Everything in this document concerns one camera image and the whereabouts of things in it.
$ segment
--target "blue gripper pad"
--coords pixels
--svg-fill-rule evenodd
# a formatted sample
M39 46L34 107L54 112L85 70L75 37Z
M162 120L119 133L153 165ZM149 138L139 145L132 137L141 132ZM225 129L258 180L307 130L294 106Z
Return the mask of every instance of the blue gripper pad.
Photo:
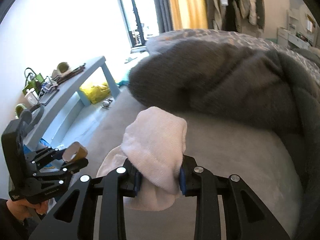
M180 185L180 190L182 194L185 195L187 191L186 175L182 167L180 168L179 185Z

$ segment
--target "dark gray blanket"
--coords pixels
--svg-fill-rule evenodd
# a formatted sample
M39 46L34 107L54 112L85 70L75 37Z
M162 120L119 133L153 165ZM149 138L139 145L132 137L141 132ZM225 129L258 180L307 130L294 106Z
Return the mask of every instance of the dark gray blanket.
M169 112L192 108L276 131L305 188L295 239L317 239L320 90L299 63L276 50L182 41L142 60L130 71L129 82L132 95L145 106ZM307 151L297 152L295 139L301 137Z

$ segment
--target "curtain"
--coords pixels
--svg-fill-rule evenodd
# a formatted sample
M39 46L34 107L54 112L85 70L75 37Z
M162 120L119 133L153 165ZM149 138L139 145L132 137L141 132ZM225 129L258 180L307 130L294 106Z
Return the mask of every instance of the curtain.
M154 0L158 19L159 33L173 30L169 0Z
M208 28L204 0L170 0L174 30Z

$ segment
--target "mattress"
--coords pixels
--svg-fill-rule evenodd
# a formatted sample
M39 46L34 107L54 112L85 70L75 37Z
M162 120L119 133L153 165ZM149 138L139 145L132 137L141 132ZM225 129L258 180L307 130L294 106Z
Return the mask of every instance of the mattress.
M89 164L81 174L96 176L108 152L121 144L125 128L144 109L127 89L121 92L92 137L88 146ZM303 191L279 137L272 131L201 113L174 114L188 123L185 154L215 175L240 175L292 238L299 222ZM95 239L98 239L99 215L98 202ZM191 240L195 219L195 197L181 196L172 207L160 212L125 209L127 238L132 240Z

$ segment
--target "green bag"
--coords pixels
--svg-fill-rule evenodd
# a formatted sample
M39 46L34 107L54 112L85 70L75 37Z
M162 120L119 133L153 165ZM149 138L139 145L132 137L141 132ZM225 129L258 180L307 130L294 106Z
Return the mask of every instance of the green bag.
M22 90L22 93L24 95L26 95L27 93L27 89L31 89L31 88L34 88L36 93L39 95L40 93L40 90L41 90L41 84L44 82L44 78L43 76L41 75L41 73L39 74L36 74L33 69L27 67L25 70L24 70L24 76L26 78L26 82L25 82L25 87L24 89Z

